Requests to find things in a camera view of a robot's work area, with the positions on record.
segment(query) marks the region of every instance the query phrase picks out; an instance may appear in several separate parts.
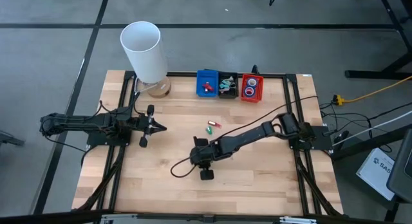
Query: black box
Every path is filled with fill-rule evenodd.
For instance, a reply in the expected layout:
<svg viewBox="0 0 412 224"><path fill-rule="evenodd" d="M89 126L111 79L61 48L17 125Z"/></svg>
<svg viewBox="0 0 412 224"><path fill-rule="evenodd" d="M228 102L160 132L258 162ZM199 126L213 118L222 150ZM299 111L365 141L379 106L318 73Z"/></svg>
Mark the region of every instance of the black box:
<svg viewBox="0 0 412 224"><path fill-rule="evenodd" d="M238 73L229 73L229 72L221 72L219 71L219 84L218 84L218 89L220 83L222 82L223 79L228 79L233 77L234 83L235 83L235 88L230 88L229 91L220 93L220 91L218 92L219 94L219 98L236 98L239 96L239 82L238 82Z"/></svg>

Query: yellow cable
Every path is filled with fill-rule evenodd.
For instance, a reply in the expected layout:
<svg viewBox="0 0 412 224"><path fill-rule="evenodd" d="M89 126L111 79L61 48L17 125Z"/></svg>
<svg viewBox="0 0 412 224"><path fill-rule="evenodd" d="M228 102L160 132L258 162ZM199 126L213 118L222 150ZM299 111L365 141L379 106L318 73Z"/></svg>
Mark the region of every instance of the yellow cable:
<svg viewBox="0 0 412 224"><path fill-rule="evenodd" d="M379 92L381 92L381 91L384 91L385 89L389 89L389 88L392 88L392 87L394 87L394 86L396 86L396 85L399 85L399 84L401 84L401 83L403 83L403 82L405 82L405 81L407 81L407 80L409 80L409 79L412 79L412 76L409 76L409 77L407 77L406 79L402 79L402 80L400 80L399 82L397 82L397 83L395 83L395 84L392 84L392 85L390 85L390 86L386 86L385 88L378 89L377 91L374 91L374 92L372 92L372 93L368 93L367 95L364 95L364 96L361 96L361 97L359 97L359 98L355 98L355 99L352 99L352 100L344 100L344 99L342 98L342 103L349 103L349 102L359 101L359 100L361 100L361 99L364 99L364 98L369 97L369 96L371 96L371 95L374 95L374 94L376 94L376 93L379 93Z"/></svg>

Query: yellow extension cord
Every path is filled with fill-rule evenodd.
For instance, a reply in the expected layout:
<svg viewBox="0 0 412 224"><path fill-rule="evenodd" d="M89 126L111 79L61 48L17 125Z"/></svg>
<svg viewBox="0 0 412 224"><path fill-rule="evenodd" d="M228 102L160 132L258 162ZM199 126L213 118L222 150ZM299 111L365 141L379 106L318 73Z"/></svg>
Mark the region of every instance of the yellow extension cord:
<svg viewBox="0 0 412 224"><path fill-rule="evenodd" d="M372 95L377 94L377 93L379 93L379 92L382 92L382 91L384 91L385 89L389 89L389 88L392 88L392 87L394 87L394 86L396 86L396 85L399 85L399 84L401 84L401 83L403 83L403 82L405 82L405 81L407 81L407 80L409 80L409 79L412 79L412 76L407 77L406 79L402 79L402 80L400 80L399 82L394 83L394 84L392 84L392 85L390 85L390 86L386 86L385 88L378 89L377 91L374 91L374 92L372 92L372 93L368 93L367 95L364 95L364 96L361 96L361 97L359 97L359 98L355 98L355 99L352 99L352 100L344 100L340 95L336 95L335 102L336 102L336 105L338 105L338 106L342 106L342 105L345 104L345 103L356 102L356 101L359 101L359 100L364 99L364 98L366 98L366 97L369 97L369 96L372 96Z"/></svg>

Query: white cylinder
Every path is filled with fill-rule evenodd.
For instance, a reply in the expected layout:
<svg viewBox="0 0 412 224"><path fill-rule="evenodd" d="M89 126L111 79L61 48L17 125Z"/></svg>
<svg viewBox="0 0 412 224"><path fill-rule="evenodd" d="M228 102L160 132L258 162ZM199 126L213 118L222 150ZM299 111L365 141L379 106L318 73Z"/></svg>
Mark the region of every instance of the white cylinder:
<svg viewBox="0 0 412 224"><path fill-rule="evenodd" d="M131 23L120 34L120 42L139 80L156 83L166 77L167 61L156 25L146 21Z"/></svg>

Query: white cable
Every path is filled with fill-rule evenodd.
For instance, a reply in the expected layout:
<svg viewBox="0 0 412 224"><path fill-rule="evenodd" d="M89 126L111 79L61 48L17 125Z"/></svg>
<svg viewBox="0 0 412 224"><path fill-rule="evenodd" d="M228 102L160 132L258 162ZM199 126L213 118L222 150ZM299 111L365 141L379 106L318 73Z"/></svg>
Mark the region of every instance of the white cable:
<svg viewBox="0 0 412 224"><path fill-rule="evenodd" d="M332 146L335 146L335 145L338 145L338 144L340 144L340 143L343 143L343 142L349 140L350 138L353 138L353 137L358 136L358 135L360 135L360 134L362 134L362 133L365 133L366 131L370 131L370 130L375 129L375 128L377 128L377 127L386 125L386 124L388 124L388 123L392 123L393 121L396 121L396 120L398 120L398 119L400 119L400 118L404 118L405 116L407 116L407 115L409 115L409 114L411 114L411 113L412 113L412 111L409 111L409 112L407 112L407 113L405 113L405 114L403 114L403 115L401 115L401 116L399 116L399 117L397 117L397 118L394 118L393 120L389 120L389 121L387 121L387 122L384 122L384 123L381 123L381 124L379 124L379 125L376 125L375 127L371 127L371 128L366 129L366 130L364 130L364 131L361 131L360 133L357 133L356 135L353 135L353 136L350 136L350 137L348 137L348 138L346 138L346 139L344 139L344 140L341 140L341 141L337 142L336 144L333 144Z"/></svg>

